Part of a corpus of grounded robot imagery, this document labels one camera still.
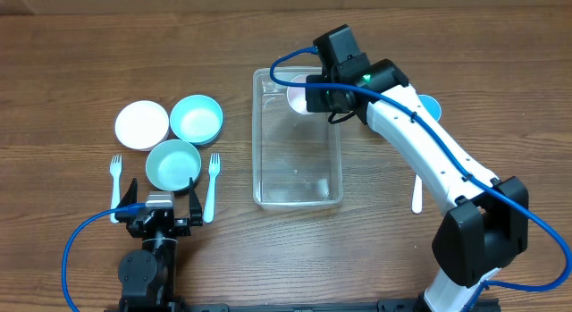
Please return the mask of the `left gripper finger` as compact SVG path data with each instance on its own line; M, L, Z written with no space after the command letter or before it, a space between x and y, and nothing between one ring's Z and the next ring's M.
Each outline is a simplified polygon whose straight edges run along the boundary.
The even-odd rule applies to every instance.
M121 200L119 201L116 208L129 207L137 203L138 199L138 181L133 178L130 183L130 187L127 189Z
M195 181L189 178L189 222L191 226L203 225L203 209L195 191Z

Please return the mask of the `grey-green bowl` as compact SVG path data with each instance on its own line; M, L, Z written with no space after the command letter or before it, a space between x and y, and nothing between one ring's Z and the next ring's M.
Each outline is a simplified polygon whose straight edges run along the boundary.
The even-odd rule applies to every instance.
M159 190L181 191L197 182L202 160L198 150L180 139L155 146L147 156L146 175Z

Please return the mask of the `pink cup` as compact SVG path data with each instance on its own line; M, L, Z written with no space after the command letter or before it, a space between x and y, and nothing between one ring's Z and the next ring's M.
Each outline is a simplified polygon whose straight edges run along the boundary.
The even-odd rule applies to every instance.
M291 80L292 83L306 84L307 83L306 74L298 75ZM298 86L289 86L286 93L287 100L293 111L298 114L308 115L311 114L307 110L307 100L306 100L306 88Z

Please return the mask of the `blue cup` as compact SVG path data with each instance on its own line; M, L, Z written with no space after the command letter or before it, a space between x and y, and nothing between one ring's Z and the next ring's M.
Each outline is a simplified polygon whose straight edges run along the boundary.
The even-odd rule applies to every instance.
M427 112L438 122L442 117L442 107L440 103L429 95L419 95L418 98Z

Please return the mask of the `light blue bowl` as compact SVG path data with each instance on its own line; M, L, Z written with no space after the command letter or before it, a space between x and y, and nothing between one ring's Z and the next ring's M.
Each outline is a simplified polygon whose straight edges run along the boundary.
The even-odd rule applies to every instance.
M209 96L187 96L173 107L170 125L179 139L207 145L217 139L223 127L223 109Z

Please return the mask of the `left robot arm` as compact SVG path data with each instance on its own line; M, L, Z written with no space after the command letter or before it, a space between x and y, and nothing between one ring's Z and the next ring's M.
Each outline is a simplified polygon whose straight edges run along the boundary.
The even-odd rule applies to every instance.
M189 311L185 300L175 294L178 240L191 235L193 226L203 224L203 210L189 181L189 216L177 218L174 194L152 192L138 204L138 183L133 180L123 196L115 218L126 225L131 237L141 239L141 248L126 254L118 267L122 283L120 311Z

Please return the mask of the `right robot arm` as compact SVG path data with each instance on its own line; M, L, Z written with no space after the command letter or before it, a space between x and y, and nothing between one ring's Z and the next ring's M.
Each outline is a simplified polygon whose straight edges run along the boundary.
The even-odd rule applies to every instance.
M443 219L433 238L440 267L418 311L471 311L489 281L527 248L528 191L473 159L422 105L391 61L314 49L322 74L306 86L307 109L356 115L392 144L426 183Z

